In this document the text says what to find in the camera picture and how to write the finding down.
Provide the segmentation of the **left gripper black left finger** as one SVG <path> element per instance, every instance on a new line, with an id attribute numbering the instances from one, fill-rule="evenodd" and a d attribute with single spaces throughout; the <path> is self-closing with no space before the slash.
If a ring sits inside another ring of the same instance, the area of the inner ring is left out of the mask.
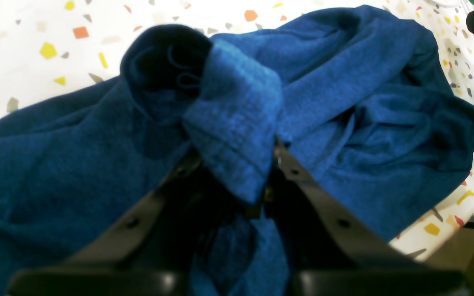
<path id="1" fill-rule="evenodd" d="M 160 185 L 86 247 L 44 268 L 17 272 L 9 296 L 184 296 L 196 251 L 242 210 L 199 153 L 189 152 Z"/>

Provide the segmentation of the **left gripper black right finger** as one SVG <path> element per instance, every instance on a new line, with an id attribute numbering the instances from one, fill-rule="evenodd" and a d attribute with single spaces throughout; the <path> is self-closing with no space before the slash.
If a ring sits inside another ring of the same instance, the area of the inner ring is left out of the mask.
<path id="1" fill-rule="evenodd" d="M 262 199 L 248 219 L 273 219 L 288 260 L 286 296 L 466 296 L 456 270 L 396 251 L 324 191 L 280 140 Z"/>

